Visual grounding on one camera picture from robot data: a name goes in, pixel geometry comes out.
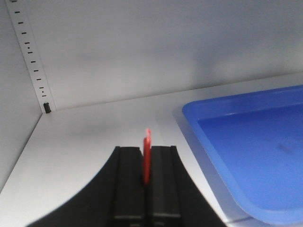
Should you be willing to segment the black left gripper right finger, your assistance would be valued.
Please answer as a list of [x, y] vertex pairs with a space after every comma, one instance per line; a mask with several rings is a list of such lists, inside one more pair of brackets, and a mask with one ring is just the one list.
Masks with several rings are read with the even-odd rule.
[[189, 176], [175, 146], [154, 146], [151, 149], [146, 225], [225, 226]]

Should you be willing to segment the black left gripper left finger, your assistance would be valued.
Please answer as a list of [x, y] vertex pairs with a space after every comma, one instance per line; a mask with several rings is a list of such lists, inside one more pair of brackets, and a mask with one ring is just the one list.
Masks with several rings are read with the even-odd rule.
[[93, 179], [32, 227], [143, 227], [145, 195], [138, 147], [115, 147]]

